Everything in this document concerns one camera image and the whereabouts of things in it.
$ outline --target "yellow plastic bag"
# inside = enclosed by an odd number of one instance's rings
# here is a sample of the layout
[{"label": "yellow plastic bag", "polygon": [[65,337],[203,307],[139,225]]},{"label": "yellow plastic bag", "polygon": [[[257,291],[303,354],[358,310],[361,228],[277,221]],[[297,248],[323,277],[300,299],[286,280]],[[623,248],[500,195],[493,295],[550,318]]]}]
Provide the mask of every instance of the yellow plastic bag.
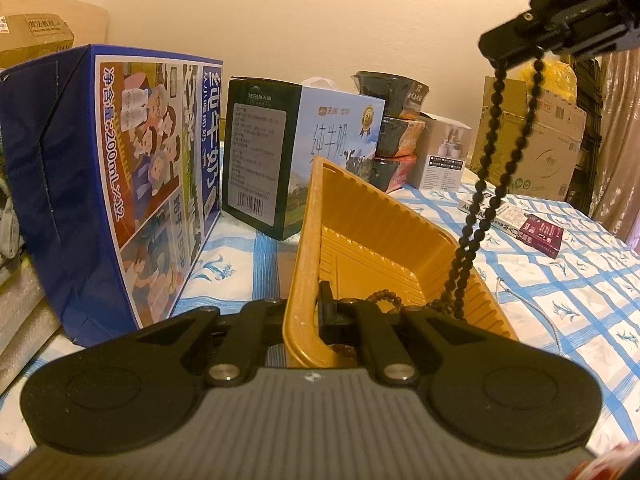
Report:
[{"label": "yellow plastic bag", "polygon": [[[533,86],[535,72],[533,62],[527,63],[520,70],[520,79],[527,82],[527,91],[529,92],[531,92],[531,87]],[[557,59],[549,59],[545,61],[545,69],[542,75],[545,77],[542,83],[544,88],[575,105],[575,101],[578,98],[578,79],[575,76],[574,69],[567,63]]]}]

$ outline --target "white plastic handle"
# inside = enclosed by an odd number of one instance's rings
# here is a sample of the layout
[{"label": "white plastic handle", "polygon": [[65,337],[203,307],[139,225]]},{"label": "white plastic handle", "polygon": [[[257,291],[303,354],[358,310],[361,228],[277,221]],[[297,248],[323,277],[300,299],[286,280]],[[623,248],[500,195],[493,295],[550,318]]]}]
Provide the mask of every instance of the white plastic handle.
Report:
[{"label": "white plastic handle", "polygon": [[331,88],[332,90],[339,90],[338,85],[332,81],[331,79],[327,79],[325,77],[320,77],[320,76],[313,76],[313,77],[309,77],[307,79],[305,79],[302,83],[300,83],[302,86],[315,86],[318,88],[322,88],[322,86],[318,86],[316,83],[319,82],[323,82],[326,83],[327,85],[329,85],[329,88]]}]

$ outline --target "metal screw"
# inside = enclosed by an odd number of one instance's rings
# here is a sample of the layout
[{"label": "metal screw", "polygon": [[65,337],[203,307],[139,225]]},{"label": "metal screw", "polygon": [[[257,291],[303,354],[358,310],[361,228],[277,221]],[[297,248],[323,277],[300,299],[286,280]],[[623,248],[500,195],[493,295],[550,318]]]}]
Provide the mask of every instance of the metal screw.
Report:
[{"label": "metal screw", "polygon": [[232,381],[240,375],[240,368],[228,363],[213,365],[209,368],[209,375],[217,381]]},{"label": "metal screw", "polygon": [[415,375],[415,368],[404,363],[394,363],[385,366],[383,372],[392,381],[408,381]]}]

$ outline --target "white cord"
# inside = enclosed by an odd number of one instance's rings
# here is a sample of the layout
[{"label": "white cord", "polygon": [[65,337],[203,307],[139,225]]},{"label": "white cord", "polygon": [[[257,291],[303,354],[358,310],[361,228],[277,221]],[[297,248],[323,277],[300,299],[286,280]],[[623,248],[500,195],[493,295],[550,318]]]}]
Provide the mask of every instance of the white cord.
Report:
[{"label": "white cord", "polygon": [[503,283],[502,288],[505,291],[507,291],[510,294],[513,294],[522,303],[524,303],[527,306],[530,306],[533,310],[535,310],[538,313],[540,313],[540,316],[542,316],[542,317],[544,317],[546,319],[546,322],[549,323],[549,326],[551,327],[551,330],[553,330],[553,332],[554,332],[554,339],[556,340],[556,345],[558,345],[558,355],[561,356],[562,355],[562,345],[560,344],[560,332],[558,331],[558,327],[556,327],[554,322],[551,321],[551,318],[546,314],[546,312],[544,310],[542,310],[542,308],[540,306],[538,306],[537,304],[531,303],[530,301],[525,300],[525,298],[523,298],[517,292],[513,292],[508,286],[506,286],[506,284],[504,284],[504,280],[502,278],[500,278],[500,277],[498,277],[498,280],[495,282],[495,301],[498,301],[498,286],[500,285],[500,283]]}]

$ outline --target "stacked food container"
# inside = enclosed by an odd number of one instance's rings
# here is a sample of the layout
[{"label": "stacked food container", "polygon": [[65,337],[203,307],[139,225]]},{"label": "stacked food container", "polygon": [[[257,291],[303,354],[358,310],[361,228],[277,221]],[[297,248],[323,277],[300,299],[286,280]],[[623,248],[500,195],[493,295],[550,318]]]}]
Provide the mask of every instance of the stacked food container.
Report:
[{"label": "stacked food container", "polygon": [[361,94],[385,100],[369,183],[385,192],[399,189],[416,161],[415,147],[424,128],[424,122],[416,119],[429,87],[380,72],[357,72],[353,80]]}]

